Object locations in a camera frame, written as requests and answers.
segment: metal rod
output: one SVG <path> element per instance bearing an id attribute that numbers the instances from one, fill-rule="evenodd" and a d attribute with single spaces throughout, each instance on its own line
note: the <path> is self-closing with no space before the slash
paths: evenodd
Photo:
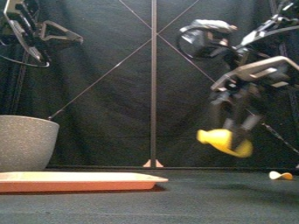
<path id="1" fill-rule="evenodd" d="M 156 167 L 156 0 L 152 0 L 150 167 Z"/>

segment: stone bowl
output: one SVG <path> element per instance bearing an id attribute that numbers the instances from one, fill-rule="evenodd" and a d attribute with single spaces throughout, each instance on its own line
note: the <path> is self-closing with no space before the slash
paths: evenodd
<path id="1" fill-rule="evenodd" d="M 60 125 L 20 115 L 0 115 L 0 172 L 40 172 L 50 161 Z"/>

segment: flat tray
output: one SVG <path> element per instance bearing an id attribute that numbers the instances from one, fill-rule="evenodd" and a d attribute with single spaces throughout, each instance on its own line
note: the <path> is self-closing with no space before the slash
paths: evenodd
<path id="1" fill-rule="evenodd" d="M 166 178 L 132 172 L 0 172 L 0 193 L 146 190 Z"/>

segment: black backdrop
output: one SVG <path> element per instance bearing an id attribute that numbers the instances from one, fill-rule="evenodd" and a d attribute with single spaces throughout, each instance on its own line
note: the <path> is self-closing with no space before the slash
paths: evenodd
<path id="1" fill-rule="evenodd" d="M 152 18 L 148 0 L 42 0 L 40 20 L 74 31 L 84 43 L 56 52 L 46 69 L 24 72 L 1 61 L 1 113 L 46 118 L 64 108 L 52 119 L 60 134 L 49 166 L 141 166 L 152 157 L 164 167 L 293 168 L 297 155 L 261 126 L 253 133 L 255 153 L 245 159 L 196 141 L 196 131 L 209 128 L 209 87 L 228 69 L 220 59 L 192 64 L 173 47 L 179 29 L 196 18 L 233 24 L 236 45 L 269 18 L 273 1 L 156 2 Z M 288 93 L 273 94 L 268 103 L 265 121 L 296 147 Z"/>

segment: yellow object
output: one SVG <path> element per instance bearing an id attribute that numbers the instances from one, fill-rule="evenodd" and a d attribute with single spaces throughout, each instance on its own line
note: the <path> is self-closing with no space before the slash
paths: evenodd
<path id="1" fill-rule="evenodd" d="M 197 140 L 203 144 L 211 144 L 219 151 L 237 158 L 247 158 L 252 154 L 252 143 L 245 139 L 236 149 L 231 149 L 232 133 L 227 129 L 213 129 L 209 131 L 197 131 Z"/>
<path id="2" fill-rule="evenodd" d="M 293 179 L 292 173 L 289 173 L 289 172 L 279 173 L 277 171 L 271 171 L 268 173 L 268 177 L 271 179 L 288 179 L 288 180 Z"/>

